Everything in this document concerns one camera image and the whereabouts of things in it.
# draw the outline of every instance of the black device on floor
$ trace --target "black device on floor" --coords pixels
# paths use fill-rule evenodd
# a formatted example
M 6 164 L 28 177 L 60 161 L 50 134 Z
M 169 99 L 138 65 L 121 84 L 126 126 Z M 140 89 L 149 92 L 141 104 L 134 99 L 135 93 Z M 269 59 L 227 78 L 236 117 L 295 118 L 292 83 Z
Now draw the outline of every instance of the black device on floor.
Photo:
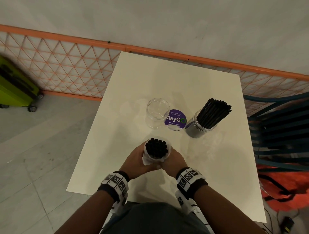
M 294 225 L 294 221 L 290 217 L 287 217 L 287 216 L 284 217 L 280 225 L 281 233 L 290 233 L 293 225 Z

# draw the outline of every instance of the person's left hand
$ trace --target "person's left hand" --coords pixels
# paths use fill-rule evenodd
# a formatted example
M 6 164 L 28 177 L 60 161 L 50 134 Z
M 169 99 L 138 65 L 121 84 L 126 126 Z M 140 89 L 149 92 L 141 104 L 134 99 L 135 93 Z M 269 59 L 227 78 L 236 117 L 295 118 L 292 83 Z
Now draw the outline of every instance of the person's left hand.
M 143 164 L 143 153 L 144 153 L 144 145 L 143 142 L 141 145 L 136 147 L 130 155 L 127 157 L 121 168 L 120 171 L 124 171 L 129 176 L 130 180 L 139 177 L 142 174 L 145 174 L 149 171 L 154 171 L 160 169 L 160 165 L 153 163 L 150 165 Z

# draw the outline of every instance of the person's right hand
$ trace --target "person's right hand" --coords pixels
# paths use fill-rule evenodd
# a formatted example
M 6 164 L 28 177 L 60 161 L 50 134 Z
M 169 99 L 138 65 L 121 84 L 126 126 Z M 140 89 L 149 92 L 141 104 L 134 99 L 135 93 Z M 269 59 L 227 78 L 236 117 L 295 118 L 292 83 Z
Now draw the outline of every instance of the person's right hand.
M 188 166 L 182 155 L 172 147 L 170 155 L 164 160 L 161 167 L 169 176 L 175 178 L 180 169 Z

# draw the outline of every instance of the white wall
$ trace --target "white wall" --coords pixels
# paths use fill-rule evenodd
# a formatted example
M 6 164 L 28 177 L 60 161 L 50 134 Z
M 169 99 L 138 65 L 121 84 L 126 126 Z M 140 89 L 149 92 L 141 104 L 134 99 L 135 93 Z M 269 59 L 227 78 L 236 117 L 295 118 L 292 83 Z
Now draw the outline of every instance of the white wall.
M 309 74 L 308 0 L 0 0 L 0 24 Z

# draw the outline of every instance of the plastic bag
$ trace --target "plastic bag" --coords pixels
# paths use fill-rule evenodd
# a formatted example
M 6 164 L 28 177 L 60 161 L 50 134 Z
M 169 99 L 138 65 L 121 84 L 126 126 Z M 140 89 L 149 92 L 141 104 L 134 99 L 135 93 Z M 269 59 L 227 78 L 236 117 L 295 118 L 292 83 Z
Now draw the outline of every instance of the plastic bag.
M 165 156 L 163 156 L 162 158 L 152 158 L 150 157 L 150 155 L 147 153 L 147 150 L 146 150 L 146 144 L 148 143 L 149 140 L 151 140 L 151 138 L 154 138 L 154 139 L 158 139 L 158 140 L 161 140 L 161 141 L 165 141 L 166 142 L 166 145 L 167 145 L 167 149 L 168 149 L 168 152 L 166 153 Z M 171 143 L 166 140 L 165 138 L 163 137 L 159 137 L 159 136 L 153 136 L 151 137 L 150 139 L 148 139 L 144 145 L 144 154 L 143 154 L 143 163 L 144 165 L 149 165 L 149 164 L 152 164 L 152 163 L 155 163 L 155 162 L 164 162 L 165 159 L 168 158 L 168 156 L 170 155 L 171 153 Z

